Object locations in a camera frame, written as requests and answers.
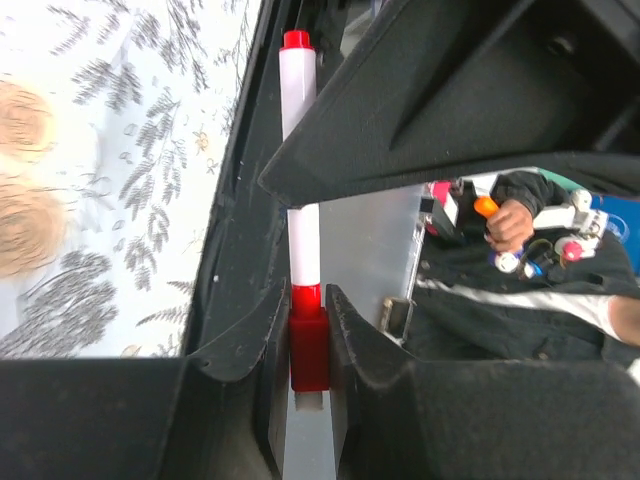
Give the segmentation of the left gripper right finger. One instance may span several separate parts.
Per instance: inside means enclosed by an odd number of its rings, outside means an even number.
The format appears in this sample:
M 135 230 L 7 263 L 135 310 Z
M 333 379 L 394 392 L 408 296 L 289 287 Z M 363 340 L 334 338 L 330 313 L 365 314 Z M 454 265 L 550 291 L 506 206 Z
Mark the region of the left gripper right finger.
M 326 288 L 341 479 L 635 479 L 639 387 L 603 362 L 423 361 Z

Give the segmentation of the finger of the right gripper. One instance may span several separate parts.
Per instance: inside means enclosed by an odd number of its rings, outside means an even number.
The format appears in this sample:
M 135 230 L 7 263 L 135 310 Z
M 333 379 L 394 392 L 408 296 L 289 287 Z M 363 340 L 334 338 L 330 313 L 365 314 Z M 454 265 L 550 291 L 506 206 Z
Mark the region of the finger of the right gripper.
M 278 50 L 297 1 L 266 1 L 210 210 L 184 350 L 194 352 L 251 312 L 285 273 L 284 217 L 258 185 L 281 144 Z
M 282 203 L 540 167 L 639 193 L 635 1 L 392 1 L 263 170 Z

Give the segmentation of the operator hand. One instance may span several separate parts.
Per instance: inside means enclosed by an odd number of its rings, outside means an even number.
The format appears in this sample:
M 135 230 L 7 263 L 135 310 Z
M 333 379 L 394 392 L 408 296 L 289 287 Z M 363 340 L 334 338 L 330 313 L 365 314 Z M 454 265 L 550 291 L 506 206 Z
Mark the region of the operator hand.
M 515 253 L 534 235 L 533 216 L 516 200 L 507 200 L 487 220 L 488 242 L 496 252 Z

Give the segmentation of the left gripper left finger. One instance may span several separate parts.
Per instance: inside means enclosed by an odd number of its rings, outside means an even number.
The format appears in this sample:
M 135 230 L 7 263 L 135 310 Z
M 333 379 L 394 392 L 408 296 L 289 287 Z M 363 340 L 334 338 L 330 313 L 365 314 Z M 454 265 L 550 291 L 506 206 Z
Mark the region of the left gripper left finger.
M 182 357 L 1 365 L 5 479 L 278 479 L 289 289 Z

